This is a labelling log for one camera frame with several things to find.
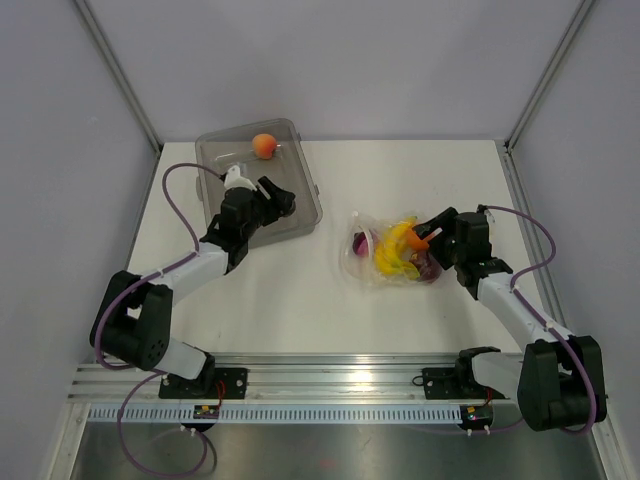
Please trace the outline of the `dark red toy plum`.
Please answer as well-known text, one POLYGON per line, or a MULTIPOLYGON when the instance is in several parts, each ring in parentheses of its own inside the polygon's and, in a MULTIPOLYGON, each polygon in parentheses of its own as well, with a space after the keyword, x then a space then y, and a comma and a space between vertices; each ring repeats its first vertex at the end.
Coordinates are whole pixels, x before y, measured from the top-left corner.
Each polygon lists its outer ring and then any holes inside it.
POLYGON ((442 273, 442 267, 426 251, 417 252, 411 260, 419 273, 418 280, 422 283, 431 284, 435 282, 442 273))

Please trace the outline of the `yellow white-dotted toy food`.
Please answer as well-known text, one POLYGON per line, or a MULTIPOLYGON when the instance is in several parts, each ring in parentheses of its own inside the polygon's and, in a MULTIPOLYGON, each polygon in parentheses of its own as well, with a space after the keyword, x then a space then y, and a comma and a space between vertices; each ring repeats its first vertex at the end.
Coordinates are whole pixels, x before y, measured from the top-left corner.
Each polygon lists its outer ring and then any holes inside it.
POLYGON ((415 216, 385 226, 378 236, 374 250, 374 265, 378 272, 388 279, 417 281, 418 270, 408 260, 410 249, 405 241, 405 233, 416 224, 415 216))

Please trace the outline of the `orange pink toy peach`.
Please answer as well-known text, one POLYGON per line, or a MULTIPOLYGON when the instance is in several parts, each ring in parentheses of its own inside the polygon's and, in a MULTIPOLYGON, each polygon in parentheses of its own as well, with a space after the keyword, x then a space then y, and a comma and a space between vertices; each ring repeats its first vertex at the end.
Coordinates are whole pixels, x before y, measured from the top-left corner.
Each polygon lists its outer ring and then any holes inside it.
POLYGON ((252 148, 259 159, 268 160, 274 156, 278 142, 274 136, 260 133, 252 139, 252 148))

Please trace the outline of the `clear zip top bag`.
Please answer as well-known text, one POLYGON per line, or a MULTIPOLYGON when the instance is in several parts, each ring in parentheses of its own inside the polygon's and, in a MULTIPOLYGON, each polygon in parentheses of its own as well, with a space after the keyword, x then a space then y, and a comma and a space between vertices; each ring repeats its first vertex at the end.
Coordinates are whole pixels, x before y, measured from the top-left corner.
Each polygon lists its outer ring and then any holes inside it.
POLYGON ((424 216, 411 211, 380 219, 355 211, 339 254, 342 271, 367 287, 431 285, 442 274, 431 247, 413 231, 424 216))

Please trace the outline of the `purple white-dotted toy food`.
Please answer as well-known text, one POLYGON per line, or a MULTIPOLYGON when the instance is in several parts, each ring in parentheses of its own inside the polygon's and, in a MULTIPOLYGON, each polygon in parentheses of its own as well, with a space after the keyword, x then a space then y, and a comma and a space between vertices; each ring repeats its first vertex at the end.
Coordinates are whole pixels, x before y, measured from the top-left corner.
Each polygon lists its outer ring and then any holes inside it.
POLYGON ((373 244, 373 238, 368 238, 363 231, 356 232, 353 235, 352 251, 357 257, 365 258, 369 256, 373 244))

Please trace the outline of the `orange toy fruit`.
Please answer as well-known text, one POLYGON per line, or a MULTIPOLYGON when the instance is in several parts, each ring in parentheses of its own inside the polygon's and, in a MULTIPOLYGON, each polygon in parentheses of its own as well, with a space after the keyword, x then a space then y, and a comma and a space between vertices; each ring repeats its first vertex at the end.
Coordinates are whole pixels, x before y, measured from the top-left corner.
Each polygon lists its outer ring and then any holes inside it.
POLYGON ((413 251, 427 251, 429 249, 428 240, 421 239, 412 228, 406 231, 405 241, 407 246, 413 251))

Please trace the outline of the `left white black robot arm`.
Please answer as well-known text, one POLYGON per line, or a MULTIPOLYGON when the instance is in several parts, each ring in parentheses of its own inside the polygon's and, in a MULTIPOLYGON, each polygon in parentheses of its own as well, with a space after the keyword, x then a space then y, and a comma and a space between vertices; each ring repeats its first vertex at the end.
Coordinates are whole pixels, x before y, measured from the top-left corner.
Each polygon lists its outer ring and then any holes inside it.
POLYGON ((185 394, 216 389, 215 358, 171 336, 174 307, 233 271, 261 228, 296 210, 296 196, 267 177, 256 183, 226 173, 219 212, 194 249, 146 275, 121 270, 107 286, 89 341, 106 369, 131 367, 166 376, 185 394))

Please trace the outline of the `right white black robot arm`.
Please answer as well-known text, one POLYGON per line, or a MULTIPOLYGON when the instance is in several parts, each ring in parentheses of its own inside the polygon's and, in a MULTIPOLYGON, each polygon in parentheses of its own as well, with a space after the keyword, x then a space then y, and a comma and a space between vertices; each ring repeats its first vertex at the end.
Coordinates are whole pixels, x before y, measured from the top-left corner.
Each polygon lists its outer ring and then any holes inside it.
POLYGON ((489 206, 460 213, 449 207, 414 226, 444 270, 490 311, 523 352, 516 360, 495 347, 462 350, 449 375, 422 372, 424 391, 486 398, 496 393, 516 403, 534 431, 578 435, 605 420, 606 390, 597 341, 577 336, 540 311, 518 287, 520 273, 494 256, 489 206))

